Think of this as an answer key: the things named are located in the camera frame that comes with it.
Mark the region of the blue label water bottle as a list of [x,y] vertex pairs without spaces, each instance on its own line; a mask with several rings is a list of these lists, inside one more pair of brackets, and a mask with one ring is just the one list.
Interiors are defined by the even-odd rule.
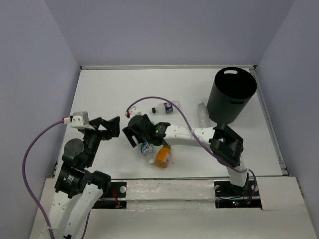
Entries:
[[144,141],[138,144],[138,150],[142,155],[142,159],[147,164],[154,164],[155,161],[155,150],[150,143]]

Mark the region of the black cap cola bottle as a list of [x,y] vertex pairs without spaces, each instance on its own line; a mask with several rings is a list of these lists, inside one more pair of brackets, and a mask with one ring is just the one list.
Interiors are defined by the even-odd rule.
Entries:
[[175,112],[176,107],[169,102],[160,103],[156,107],[152,108],[152,113],[157,115],[167,115]]

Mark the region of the orange juice bottle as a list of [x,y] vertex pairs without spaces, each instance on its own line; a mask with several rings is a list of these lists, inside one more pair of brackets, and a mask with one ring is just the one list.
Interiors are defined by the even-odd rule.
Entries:
[[169,161],[171,158],[171,146],[170,145],[165,145],[163,146],[157,154],[157,157],[155,159],[155,165],[158,168],[167,168],[169,165]]

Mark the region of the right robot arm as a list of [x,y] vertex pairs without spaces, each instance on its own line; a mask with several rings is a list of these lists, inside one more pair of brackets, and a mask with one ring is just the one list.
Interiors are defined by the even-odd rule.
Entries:
[[227,168],[229,189],[234,195],[241,195],[247,190],[249,174],[254,180],[252,193],[257,189],[256,176],[245,167],[242,159],[244,140],[226,124],[219,123],[207,128],[191,128],[190,125],[181,127],[168,122],[153,124],[145,114],[131,117],[123,133],[132,147],[144,141],[155,146],[202,147]]

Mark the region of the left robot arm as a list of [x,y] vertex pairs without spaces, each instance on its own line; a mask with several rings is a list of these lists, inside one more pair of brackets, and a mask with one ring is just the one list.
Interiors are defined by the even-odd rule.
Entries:
[[83,134],[69,140],[63,149],[62,166],[54,189],[47,225],[41,239],[74,239],[90,209],[109,194],[111,177],[103,172],[89,172],[100,142],[120,135],[120,117],[89,120],[87,112],[64,117],[63,123]]

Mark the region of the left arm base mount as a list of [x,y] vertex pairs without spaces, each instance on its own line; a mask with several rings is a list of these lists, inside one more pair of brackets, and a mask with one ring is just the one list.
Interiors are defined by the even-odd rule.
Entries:
[[102,194],[92,209],[125,209],[127,206],[126,192],[126,181],[112,181],[108,192]]

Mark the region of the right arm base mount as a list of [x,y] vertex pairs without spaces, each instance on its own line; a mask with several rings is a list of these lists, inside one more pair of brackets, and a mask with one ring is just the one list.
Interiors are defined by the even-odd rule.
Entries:
[[215,181],[215,207],[218,209],[262,208],[258,186],[249,180],[244,187],[229,181]]

